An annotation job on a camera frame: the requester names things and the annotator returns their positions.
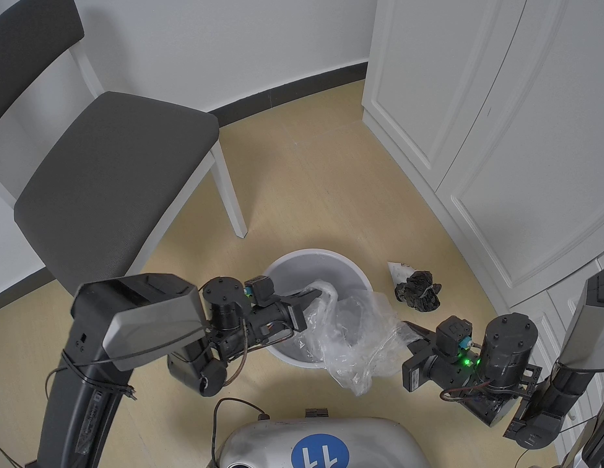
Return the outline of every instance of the floor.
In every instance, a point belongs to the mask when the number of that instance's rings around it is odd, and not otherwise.
[[[150,258],[147,271],[173,272],[197,285],[217,275],[244,280],[282,254],[327,248],[356,262],[402,319],[428,328],[455,314],[481,341],[495,317],[473,273],[407,177],[362,123],[364,83],[290,102],[228,125],[221,144],[248,225],[235,237],[209,175]],[[417,313],[394,300],[387,261],[433,273],[441,307]],[[71,297],[56,281],[0,310],[0,446],[21,464],[35,458],[45,410],[44,378],[58,362],[71,326]],[[210,458],[212,409],[240,397],[272,418],[305,408],[331,416],[399,421],[431,466],[512,468],[523,452],[428,383],[409,394],[400,374],[374,379],[362,396],[341,389],[324,370],[288,366],[267,351],[249,355],[242,375],[218,397],[203,398],[168,375],[164,359],[135,370],[138,401],[124,399],[101,467],[194,468]],[[256,419],[240,404],[220,410],[218,438]],[[557,464],[553,446],[525,455],[521,467]],[[7,462],[0,455],[0,467]]]

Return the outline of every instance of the chair leg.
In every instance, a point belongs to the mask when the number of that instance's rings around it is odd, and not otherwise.
[[[241,208],[237,201],[233,182],[230,180],[230,175],[228,174],[228,167],[226,166],[224,153],[222,152],[219,140],[211,148],[211,154],[215,158],[215,163],[213,163],[213,166],[211,167],[215,185],[218,186],[220,196],[224,202],[224,207],[228,213],[230,223],[233,224],[235,234],[240,238],[244,238],[248,233],[248,228],[246,228],[246,223],[243,221]]]

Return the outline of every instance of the blue circle logo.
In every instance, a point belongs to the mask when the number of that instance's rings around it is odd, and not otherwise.
[[[341,439],[316,433],[300,440],[291,453],[293,468],[347,468],[349,451]]]

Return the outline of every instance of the baseboard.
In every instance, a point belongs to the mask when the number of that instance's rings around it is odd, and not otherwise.
[[[477,257],[477,253],[475,253],[475,250],[468,243],[466,236],[464,236],[462,230],[460,230],[460,227],[458,227],[458,224],[456,224],[454,218],[449,214],[445,205],[438,199],[438,196],[436,196],[436,193],[430,185],[425,181],[410,160],[408,160],[402,150],[399,149],[399,146],[395,141],[386,133],[386,131],[384,131],[376,119],[366,109],[363,112],[362,121],[368,126],[369,130],[371,130],[380,141],[380,144],[384,146],[384,149],[386,149],[393,160],[399,165],[419,194],[421,194],[427,205],[431,208],[432,212],[436,215],[441,225],[447,231],[447,234],[449,234],[449,237],[454,241],[458,251],[462,254],[462,257],[466,260],[468,266],[475,274],[475,277],[480,282],[482,289],[492,303],[495,311],[499,315],[509,313],[508,304],[495,286],[492,277],[488,274],[488,271]]]
[[[364,80],[366,75],[367,62],[360,62],[359,64],[340,67],[332,71],[315,74],[264,90],[253,96],[241,98],[230,104],[213,109],[211,113],[217,116],[220,127],[224,127],[253,114],[290,102],[291,100],[310,96],[311,94],[340,87],[341,85],[358,80]],[[53,277],[53,274],[46,267],[34,272],[4,292],[0,292],[0,308],[50,283],[54,279],[55,277]]]
[[[258,94],[244,97],[211,111],[220,121],[220,127],[242,120],[253,114],[266,111],[277,105],[285,104],[297,98],[303,98],[333,89],[348,83],[364,80],[367,75],[367,62],[340,67],[332,71],[315,74],[294,82],[263,90]]]
[[[24,279],[18,281],[15,285],[10,286],[3,292],[0,292],[0,308],[5,307],[14,300],[31,293],[41,286],[55,280],[55,276],[50,271],[43,267],[40,270],[33,272]]]

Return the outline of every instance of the trash can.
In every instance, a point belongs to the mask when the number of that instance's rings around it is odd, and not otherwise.
[[[310,248],[281,256],[265,272],[274,281],[276,294],[292,294],[321,279],[333,285],[339,299],[347,298],[352,290],[373,291],[365,273],[353,261],[329,250]],[[290,341],[268,347],[281,361],[300,368],[323,368],[322,362],[311,361]]]

